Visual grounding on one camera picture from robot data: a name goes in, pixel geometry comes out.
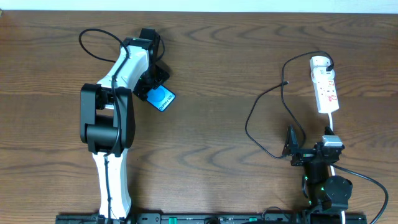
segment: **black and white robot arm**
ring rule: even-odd
[[[127,38],[123,43],[128,52],[121,47],[120,56],[108,74],[96,85],[84,84],[81,89],[80,137],[93,153],[98,168],[101,188],[99,215],[103,218],[111,215],[111,219],[123,220],[131,207],[127,189],[126,156],[135,132],[132,93],[144,101],[149,101],[159,92],[161,96],[172,94],[164,94],[167,89],[161,85],[169,78],[169,74],[155,64],[159,59],[159,42],[160,36],[153,29],[143,29],[140,38]],[[119,68],[114,89],[121,116],[121,140],[114,146],[119,124],[111,89],[112,76]],[[96,110],[103,109],[114,110],[114,116],[96,113]]]

